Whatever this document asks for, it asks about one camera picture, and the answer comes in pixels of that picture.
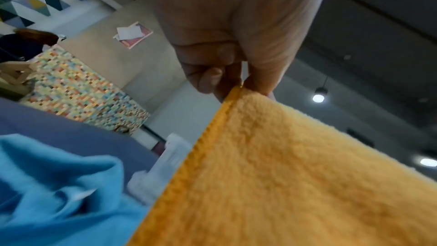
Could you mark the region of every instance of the blue cloth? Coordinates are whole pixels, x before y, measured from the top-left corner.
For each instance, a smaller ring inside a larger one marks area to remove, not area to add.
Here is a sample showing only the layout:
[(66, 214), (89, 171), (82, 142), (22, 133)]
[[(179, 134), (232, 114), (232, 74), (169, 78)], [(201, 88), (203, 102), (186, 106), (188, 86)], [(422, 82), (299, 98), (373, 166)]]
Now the blue cloth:
[(0, 136), (0, 180), (16, 192), (0, 206), (2, 246), (123, 246), (147, 212), (122, 193), (117, 158), (80, 157), (17, 134)]

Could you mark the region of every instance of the yellow towel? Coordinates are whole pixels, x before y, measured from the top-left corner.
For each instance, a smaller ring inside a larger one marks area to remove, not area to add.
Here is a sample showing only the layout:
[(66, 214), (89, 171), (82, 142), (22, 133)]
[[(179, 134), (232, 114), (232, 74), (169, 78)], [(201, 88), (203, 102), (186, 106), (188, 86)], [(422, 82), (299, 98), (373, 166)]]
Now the yellow towel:
[(235, 88), (128, 245), (435, 246), (437, 186)]

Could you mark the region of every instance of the table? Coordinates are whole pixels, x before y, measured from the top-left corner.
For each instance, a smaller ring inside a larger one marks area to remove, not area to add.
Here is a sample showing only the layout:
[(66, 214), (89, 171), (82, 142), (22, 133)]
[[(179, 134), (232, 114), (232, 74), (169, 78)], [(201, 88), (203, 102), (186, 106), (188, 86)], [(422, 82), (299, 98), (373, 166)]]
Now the table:
[(133, 132), (149, 113), (59, 45), (39, 54), (33, 91), (19, 103), (107, 130)]

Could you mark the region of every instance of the ceiling light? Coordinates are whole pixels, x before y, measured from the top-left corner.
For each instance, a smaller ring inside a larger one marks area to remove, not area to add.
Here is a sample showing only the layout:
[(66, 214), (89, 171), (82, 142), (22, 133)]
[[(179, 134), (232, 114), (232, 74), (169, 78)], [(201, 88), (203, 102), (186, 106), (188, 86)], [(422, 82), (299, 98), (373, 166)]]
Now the ceiling light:
[(421, 159), (420, 164), (430, 167), (436, 167), (437, 166), (437, 160), (435, 159)]
[(316, 103), (322, 103), (327, 94), (328, 90), (326, 90), (324, 87), (318, 87), (314, 92), (313, 101)]

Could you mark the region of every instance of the white plastic item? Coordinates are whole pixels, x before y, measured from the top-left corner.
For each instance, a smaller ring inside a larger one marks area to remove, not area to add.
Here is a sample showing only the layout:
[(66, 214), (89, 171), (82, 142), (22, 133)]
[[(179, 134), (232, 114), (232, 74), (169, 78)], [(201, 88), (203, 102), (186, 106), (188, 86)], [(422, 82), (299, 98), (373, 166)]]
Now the white plastic item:
[(134, 173), (127, 184), (127, 190), (144, 204), (153, 205), (191, 148), (192, 145), (185, 139), (177, 134), (170, 134), (163, 154), (152, 169), (148, 173), (145, 171)]

